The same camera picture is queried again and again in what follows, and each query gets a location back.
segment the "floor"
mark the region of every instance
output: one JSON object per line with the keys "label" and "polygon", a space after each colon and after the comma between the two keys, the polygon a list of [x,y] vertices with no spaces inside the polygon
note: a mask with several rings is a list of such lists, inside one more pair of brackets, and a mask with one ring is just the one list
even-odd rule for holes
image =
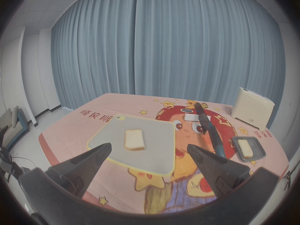
{"label": "floor", "polygon": [[[37,119],[37,122],[39,124],[37,127],[34,127],[31,123],[29,126],[30,132],[28,132],[24,137],[22,137],[21,140],[18,141],[17,144],[10,151],[12,157],[17,157],[13,158],[13,161],[17,162],[17,164],[20,167],[28,167],[30,169],[33,169],[36,166],[41,168],[43,171],[47,170],[48,167],[50,167],[50,163],[48,162],[40,146],[38,137],[49,126],[53,125],[55,122],[57,122],[59,119],[69,114],[70,112],[72,111],[66,108],[59,108],[54,112],[48,111]],[[28,160],[22,159],[21,157],[30,159],[35,165]],[[288,170],[292,170],[299,161],[299,159],[300,149],[298,149],[293,159],[290,161],[290,168]],[[292,182],[295,179],[296,174],[299,172],[299,170],[300,165],[291,176]],[[284,191],[285,185],[286,179],[282,179],[278,183],[272,196],[270,197],[269,201],[266,203],[264,208],[250,223],[251,225],[261,224],[274,211],[274,209],[279,205],[279,203],[282,201],[282,199],[287,193],[287,190]],[[32,208],[28,204],[24,193],[22,192],[17,180],[14,177],[10,177],[8,186],[17,198],[17,200],[20,202],[22,207],[25,210],[27,210],[28,213],[33,213]]]}

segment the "cartoon eye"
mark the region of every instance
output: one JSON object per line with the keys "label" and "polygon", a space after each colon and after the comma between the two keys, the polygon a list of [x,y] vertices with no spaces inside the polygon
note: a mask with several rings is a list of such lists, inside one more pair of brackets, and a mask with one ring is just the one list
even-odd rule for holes
{"label": "cartoon eye", "polygon": [[195,133],[203,133],[203,131],[202,131],[202,127],[201,127],[201,125],[198,123],[198,122],[193,122],[192,123],[192,129],[193,129],[193,131],[195,132]]}
{"label": "cartoon eye", "polygon": [[176,130],[182,129],[182,123],[179,120],[174,120],[173,124],[175,125]]}

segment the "ceiling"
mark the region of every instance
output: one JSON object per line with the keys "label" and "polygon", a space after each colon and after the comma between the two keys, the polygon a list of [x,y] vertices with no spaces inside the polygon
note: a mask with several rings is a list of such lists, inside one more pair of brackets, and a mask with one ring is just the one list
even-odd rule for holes
{"label": "ceiling", "polygon": [[[75,0],[25,0],[17,9],[6,27],[0,47],[20,37],[26,25],[25,36],[38,34],[41,28],[51,28],[61,14]],[[278,23],[290,23],[275,0],[257,0],[275,18]]]}
{"label": "ceiling", "polygon": [[0,39],[0,47],[19,38],[24,25],[25,36],[38,34],[41,28],[51,28],[74,1],[25,0],[8,23]]}

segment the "gray cutting board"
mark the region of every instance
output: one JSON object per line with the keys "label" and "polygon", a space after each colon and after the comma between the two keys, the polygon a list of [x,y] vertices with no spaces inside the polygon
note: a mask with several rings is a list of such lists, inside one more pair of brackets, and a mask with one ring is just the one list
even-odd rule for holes
{"label": "gray cutting board", "polygon": [[[125,130],[141,129],[145,149],[129,151],[124,147]],[[172,122],[115,115],[90,141],[88,148],[111,143],[108,159],[123,166],[154,175],[171,175],[175,168],[175,127]]]}

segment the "bread slice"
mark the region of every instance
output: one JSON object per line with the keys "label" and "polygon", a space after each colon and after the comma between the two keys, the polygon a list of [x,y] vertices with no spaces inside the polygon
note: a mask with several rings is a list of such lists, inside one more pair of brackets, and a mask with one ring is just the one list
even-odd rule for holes
{"label": "bread slice", "polygon": [[248,143],[247,140],[245,139],[239,139],[238,144],[241,148],[242,155],[244,158],[252,158],[253,157],[253,151]]}
{"label": "bread slice", "polygon": [[125,149],[131,151],[144,150],[144,140],[141,129],[126,129],[125,130]]}

